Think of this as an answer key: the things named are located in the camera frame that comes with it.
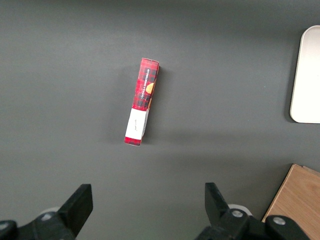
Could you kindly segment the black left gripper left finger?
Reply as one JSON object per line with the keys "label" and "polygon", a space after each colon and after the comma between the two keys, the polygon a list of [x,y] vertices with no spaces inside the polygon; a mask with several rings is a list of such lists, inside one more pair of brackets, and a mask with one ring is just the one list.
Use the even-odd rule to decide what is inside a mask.
{"label": "black left gripper left finger", "polygon": [[92,185],[81,184],[57,212],[64,225],[77,237],[92,211]]}

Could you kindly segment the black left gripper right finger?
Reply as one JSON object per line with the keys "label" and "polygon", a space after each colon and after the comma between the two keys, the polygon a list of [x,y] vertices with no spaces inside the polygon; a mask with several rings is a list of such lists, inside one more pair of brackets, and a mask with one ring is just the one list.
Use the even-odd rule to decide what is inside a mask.
{"label": "black left gripper right finger", "polygon": [[210,225],[223,227],[247,227],[248,214],[238,205],[227,204],[217,185],[213,182],[205,183],[204,205]]}

